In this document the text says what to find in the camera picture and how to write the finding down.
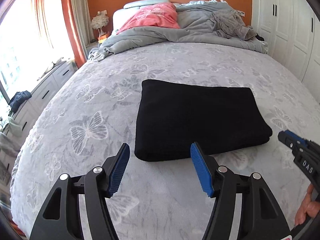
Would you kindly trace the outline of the right human hand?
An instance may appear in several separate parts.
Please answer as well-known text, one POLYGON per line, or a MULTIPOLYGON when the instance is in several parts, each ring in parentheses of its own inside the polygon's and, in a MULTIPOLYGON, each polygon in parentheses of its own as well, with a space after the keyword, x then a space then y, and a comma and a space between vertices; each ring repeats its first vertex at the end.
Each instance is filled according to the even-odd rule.
POLYGON ((295 226, 301 225, 305 222, 306 217, 315 218, 320 210, 320 203, 312 200, 312 193, 314 187, 312 184, 308 186, 306 195, 296 213, 295 226))

